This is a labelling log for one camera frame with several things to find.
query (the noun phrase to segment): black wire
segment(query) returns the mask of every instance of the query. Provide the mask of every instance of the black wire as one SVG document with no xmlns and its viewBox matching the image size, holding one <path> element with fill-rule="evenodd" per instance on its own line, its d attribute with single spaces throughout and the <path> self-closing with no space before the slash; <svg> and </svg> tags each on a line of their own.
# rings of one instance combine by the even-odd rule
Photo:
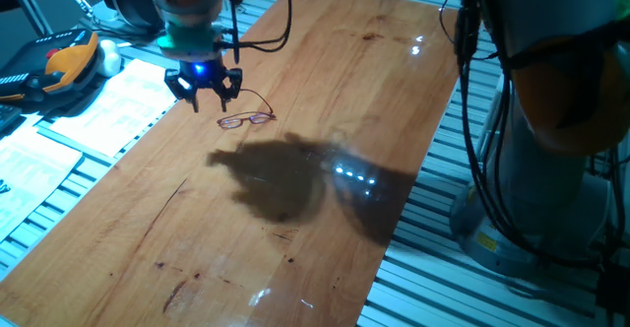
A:
<svg viewBox="0 0 630 327">
<path fill-rule="evenodd" d="M 442 27 L 442 32 L 444 32 L 444 35 L 449 38 L 449 41 L 451 41 L 452 44 L 455 44 L 455 41 L 451 38 L 451 36 L 449 35 L 449 32 L 446 30 L 446 27 L 444 26 L 444 18 L 442 16 L 442 14 L 444 13 L 444 9 L 446 8 L 446 4 L 448 2 L 449 0 L 444 0 L 444 3 L 442 3 L 442 6 L 440 7 L 440 13 L 439 13 L 440 27 Z M 473 57 L 472 60 L 475 60 L 475 61 L 489 60 L 489 59 L 493 59 L 497 57 L 498 55 L 499 55 L 498 52 L 493 52 L 484 57 Z"/>
<path fill-rule="evenodd" d="M 590 162 L 591 162 L 591 166 L 589 167 L 589 173 L 591 175 L 595 175 L 595 156 L 590 157 Z"/>
<path fill-rule="evenodd" d="M 629 162 L 630 162 L 630 156 L 628 156 L 627 158 L 625 158 L 625 159 L 623 159 L 623 160 L 619 161 L 619 162 L 618 162 L 616 165 L 614 165 L 613 167 L 620 167 L 620 166 L 622 166 L 623 164 L 627 164 L 627 163 L 629 163 Z"/>
<path fill-rule="evenodd" d="M 455 44 L 455 41 L 451 38 L 449 33 L 446 31 L 446 27 L 444 27 L 444 20 L 442 18 L 442 12 L 444 12 L 444 8 L 446 8 L 446 4 L 448 1 L 449 0 L 444 0 L 444 3 L 442 3 L 442 7 L 440 7 L 440 26 L 442 27 L 442 31 L 444 32 L 444 35 L 449 38 L 449 41 L 451 41 L 452 44 Z"/>
<path fill-rule="evenodd" d="M 292 23 L 292 16 L 293 16 L 293 0 L 286 0 L 286 2 L 287 2 L 287 9 L 288 9 L 287 17 L 286 17 L 286 28 L 284 29 L 284 33 L 280 37 L 271 39 L 271 40 L 263 40 L 263 41 L 242 41 L 242 42 L 235 41 L 235 42 L 237 42 L 240 47 L 250 47 L 250 48 L 263 51 L 263 52 L 276 52 L 282 49 L 286 45 L 286 42 L 288 41 L 288 36 L 291 32 L 291 23 Z M 268 43 L 275 43 L 275 42 L 281 42 L 281 44 L 270 49 L 259 46 L 261 44 L 268 44 Z"/>
</svg>

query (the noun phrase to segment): wooden board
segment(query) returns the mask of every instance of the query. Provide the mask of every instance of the wooden board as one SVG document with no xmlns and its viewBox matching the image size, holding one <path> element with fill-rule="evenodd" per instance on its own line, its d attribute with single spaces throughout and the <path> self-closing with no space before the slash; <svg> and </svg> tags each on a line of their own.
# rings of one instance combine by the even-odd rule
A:
<svg viewBox="0 0 630 327">
<path fill-rule="evenodd" d="M 281 33 L 285 8 L 244 39 Z M 286 47 L 241 54 L 243 86 L 278 120 L 224 131 L 214 93 L 198 114 L 179 103 L 2 282 L 0 314 L 22 327 L 354 325 L 456 82 L 437 13 L 294 0 Z M 247 93 L 228 104 L 256 109 Z"/>
</svg>

